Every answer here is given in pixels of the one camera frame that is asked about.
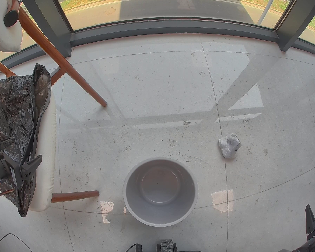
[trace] cable connector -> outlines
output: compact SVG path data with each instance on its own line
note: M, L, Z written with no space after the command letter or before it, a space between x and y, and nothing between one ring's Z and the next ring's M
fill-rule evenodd
M135 247L135 252L142 252L142 245L137 244Z

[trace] asphalt road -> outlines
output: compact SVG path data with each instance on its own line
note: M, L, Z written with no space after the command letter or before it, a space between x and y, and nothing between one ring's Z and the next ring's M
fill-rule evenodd
M258 21L261 8L241 2L225 0L123 0L104 3L67 13L74 30L123 20L184 16L234 20L254 24ZM280 18L279 13L268 12L262 25L273 28ZM315 44L315 32L306 29L301 37ZM34 44L24 33L22 49ZM0 60L11 53L0 52Z

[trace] white floor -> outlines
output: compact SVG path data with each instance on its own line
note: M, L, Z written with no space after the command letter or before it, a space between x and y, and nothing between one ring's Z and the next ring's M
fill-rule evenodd
M53 87L58 150L54 192L100 191L20 218L0 197L0 238L35 251L293 250L315 215L315 55L247 38L155 35L74 48L69 61L108 102L101 107L68 75ZM31 74L40 57L13 68ZM218 139L243 146L224 159ZM181 223L153 228L124 209L130 169L151 157L183 162L198 201ZM8 236L0 251L26 251Z

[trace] gray bucket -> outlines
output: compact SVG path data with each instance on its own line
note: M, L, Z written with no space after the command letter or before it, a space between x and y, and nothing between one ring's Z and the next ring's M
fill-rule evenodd
M184 220L197 202L194 175L180 162L157 157L136 165L122 190L127 210L140 222L167 227Z

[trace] black plastic bag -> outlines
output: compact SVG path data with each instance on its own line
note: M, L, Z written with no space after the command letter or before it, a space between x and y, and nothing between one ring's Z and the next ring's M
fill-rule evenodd
M35 157L40 121L51 94L50 74L43 65L36 64L32 76L12 76L0 80L0 139L13 137L15 141L4 149L14 161L22 164ZM25 217L33 198L36 175L6 197ZM9 180L0 191L13 188Z

